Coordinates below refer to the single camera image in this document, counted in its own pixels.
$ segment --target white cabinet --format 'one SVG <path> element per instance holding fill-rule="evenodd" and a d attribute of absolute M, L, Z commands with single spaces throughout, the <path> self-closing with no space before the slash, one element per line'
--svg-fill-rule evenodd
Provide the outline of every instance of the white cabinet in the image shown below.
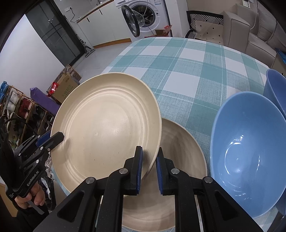
<path fill-rule="evenodd" d="M 123 17 L 121 7 L 118 9 L 114 2 L 111 2 L 100 8 L 106 22 L 112 28 L 115 40 L 127 39 L 132 36 L 127 23 Z"/>
<path fill-rule="evenodd" d="M 114 2 L 97 9 L 78 25 L 92 46 L 132 36 L 121 8 L 118 9 Z"/>
<path fill-rule="evenodd" d="M 97 10 L 80 21 L 79 26 L 92 46 L 114 41 L 114 35 L 100 10 Z"/>

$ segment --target shoe rack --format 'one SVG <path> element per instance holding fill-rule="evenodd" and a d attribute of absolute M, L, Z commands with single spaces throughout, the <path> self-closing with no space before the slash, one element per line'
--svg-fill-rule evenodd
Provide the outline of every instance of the shoe rack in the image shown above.
<path fill-rule="evenodd" d="M 10 108 L 8 107 L 10 98 L 11 98 L 11 93 L 15 92 L 18 94 L 19 96 L 19 100 L 16 104 L 15 110 L 14 112 L 12 111 L 8 111 Z M 21 102 L 22 99 L 28 99 L 32 106 L 30 107 L 30 110 L 27 111 L 28 115 L 27 118 L 26 115 L 25 117 L 20 117 L 19 115 L 21 115 L 19 113 L 20 107 L 21 107 Z M 43 112 L 42 115 L 43 117 L 40 118 L 40 122 L 38 123 L 38 127 L 33 127 L 34 129 L 33 131 L 27 126 L 27 124 L 30 125 L 31 122 L 33 122 L 33 115 L 37 114 L 37 108 L 40 107 L 40 110 Z M 3 103 L 0 106 L 0 115 L 3 116 L 5 115 L 6 118 L 20 118 L 22 120 L 25 121 L 25 123 L 21 123 L 21 122 L 16 122 L 16 120 L 10 121 L 6 124 L 7 127 L 7 131 L 9 134 L 9 141 L 11 143 L 12 149 L 14 150 L 15 148 L 17 148 L 18 145 L 20 145 L 23 141 L 25 141 L 26 139 L 28 139 L 29 137 L 31 137 L 33 134 L 37 133 L 36 135 L 43 135 L 46 131 L 51 130 L 51 126 L 52 126 L 52 122 L 47 122 L 46 116 L 47 115 L 51 115 L 50 112 L 46 111 L 45 109 L 43 109 L 41 106 L 39 106 L 36 102 L 34 102 L 33 99 L 27 97 L 22 91 L 18 90 L 17 88 L 15 88 L 14 86 L 9 86 L 6 94 L 5 94 L 5 98 L 3 100 Z M 23 127 L 23 132 L 20 134 L 20 130 L 15 131 L 14 128 L 16 126 L 16 124 L 18 124 L 21 128 Z"/>

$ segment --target beige plate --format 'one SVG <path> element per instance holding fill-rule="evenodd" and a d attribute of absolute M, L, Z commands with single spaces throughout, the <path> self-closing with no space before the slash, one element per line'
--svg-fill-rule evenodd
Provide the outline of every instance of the beige plate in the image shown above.
<path fill-rule="evenodd" d="M 64 141 L 51 152 L 61 183 L 72 192 L 85 178 L 107 177 L 143 147 L 142 177 L 159 150 L 162 121 L 152 91 L 124 73 L 107 73 L 78 86 L 61 105 L 51 134 Z"/>
<path fill-rule="evenodd" d="M 177 123 L 162 119 L 160 146 L 164 157 L 171 159 L 176 168 L 196 178 L 207 176 L 200 146 Z M 156 165 L 142 181 L 140 194 L 124 198 L 122 225 L 137 231 L 162 231 L 175 226 L 175 199 L 160 195 Z"/>

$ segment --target sneaker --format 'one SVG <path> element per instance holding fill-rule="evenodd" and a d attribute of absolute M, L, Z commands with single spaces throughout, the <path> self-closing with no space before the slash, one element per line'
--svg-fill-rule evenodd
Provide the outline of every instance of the sneaker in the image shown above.
<path fill-rule="evenodd" d="M 20 99 L 19 94 L 17 94 L 15 91 L 12 91 L 12 95 L 10 97 L 10 101 L 13 102 L 15 105 L 17 105 L 19 99 Z"/>
<path fill-rule="evenodd" d="M 47 120 L 48 122 L 50 122 L 50 123 L 53 123 L 54 119 L 55 119 L 54 116 L 51 115 L 51 114 L 48 114 L 48 115 L 46 116 L 46 120 Z"/>
<path fill-rule="evenodd" d="M 33 103 L 29 101 L 27 98 L 23 98 L 20 103 L 20 107 L 24 107 L 27 111 L 29 111 L 33 106 Z"/>
<path fill-rule="evenodd" d="M 32 120 L 28 121 L 28 125 L 34 130 L 34 131 L 38 131 L 38 127 L 36 125 L 36 123 Z"/>
<path fill-rule="evenodd" d="M 36 123 L 37 128 L 40 128 L 42 120 L 40 119 L 40 116 L 37 114 L 33 114 L 33 121 Z"/>
<path fill-rule="evenodd" d="M 0 92 L 6 94 L 8 88 L 9 88 L 9 85 L 7 84 L 7 82 L 3 81 L 3 83 L 0 87 Z"/>
<path fill-rule="evenodd" d="M 19 136 L 17 134 L 12 135 L 12 140 L 14 143 L 17 143 L 17 140 L 19 139 Z"/>
<path fill-rule="evenodd" d="M 0 93 L 0 104 L 3 103 L 4 98 L 5 98 L 5 94 L 4 93 Z"/>
<path fill-rule="evenodd" d="M 15 150 L 15 149 L 17 148 L 17 144 L 14 143 L 14 141 L 13 141 L 13 142 L 10 141 L 10 143 L 11 143 L 11 148 L 12 148 L 13 150 Z"/>
<path fill-rule="evenodd" d="M 18 138 L 18 140 L 17 140 L 17 142 L 16 142 L 16 145 L 17 145 L 17 146 L 20 145 L 20 138 L 21 138 L 21 136 L 19 136 L 19 138 Z"/>
<path fill-rule="evenodd" d="M 45 131 L 51 130 L 51 125 L 49 123 L 45 122 L 44 129 L 45 129 Z"/>
<path fill-rule="evenodd" d="M 25 124 L 23 122 L 15 121 L 14 131 L 21 135 L 23 133 Z"/>
<path fill-rule="evenodd" d="M 27 119 L 28 115 L 29 115 L 29 112 L 27 111 L 27 109 L 21 105 L 18 111 L 18 116 L 23 119 Z"/>
<path fill-rule="evenodd" d="M 7 110 L 9 110 L 11 112 L 15 112 L 15 109 L 16 109 L 16 106 L 14 105 L 14 103 L 9 101 L 8 106 L 7 106 Z"/>
<path fill-rule="evenodd" d="M 45 111 L 40 106 L 36 107 L 36 113 L 40 116 L 41 119 L 43 119 L 45 116 Z"/>
<path fill-rule="evenodd" d="M 8 123 L 7 123 L 7 126 L 6 126 L 6 129 L 7 129 L 7 132 L 9 133 L 9 131 L 10 131 L 10 126 L 11 126 L 11 121 L 9 121 Z"/>
<path fill-rule="evenodd" d="M 11 119 L 11 118 L 14 118 L 15 116 L 16 116 L 16 115 L 15 115 L 15 113 L 14 113 L 14 112 L 10 112 L 10 113 L 9 113 L 9 117 L 8 117 L 8 118 L 9 118 L 9 119 Z"/>

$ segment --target black cable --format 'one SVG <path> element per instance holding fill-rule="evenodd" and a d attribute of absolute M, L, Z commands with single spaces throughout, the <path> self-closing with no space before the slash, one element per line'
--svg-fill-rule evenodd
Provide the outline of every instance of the black cable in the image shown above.
<path fill-rule="evenodd" d="M 146 25 L 146 26 L 147 26 L 147 25 Z M 148 27 L 148 26 L 147 26 L 147 27 Z M 148 28 L 149 28 L 149 30 L 152 32 L 152 34 L 155 35 L 155 34 L 153 33 L 153 31 L 150 29 L 150 27 L 148 27 Z"/>
<path fill-rule="evenodd" d="M 74 22 L 74 21 L 72 21 L 73 19 L 74 19 L 74 17 L 75 17 L 75 14 L 74 14 L 74 16 L 73 16 L 73 18 L 71 19 L 71 21 L 70 22 L 72 22 L 72 23 L 76 23 L 76 21 Z"/>
<path fill-rule="evenodd" d="M 28 123 L 26 123 L 26 121 L 25 121 L 24 119 L 22 119 L 22 118 L 10 118 L 10 119 L 8 119 L 8 120 L 5 121 L 5 124 L 6 124 L 7 122 L 13 121 L 13 120 L 21 121 L 22 123 L 26 124 L 26 126 L 27 126 L 31 131 L 33 131 L 35 135 L 38 135 L 37 132 L 36 132 Z"/>

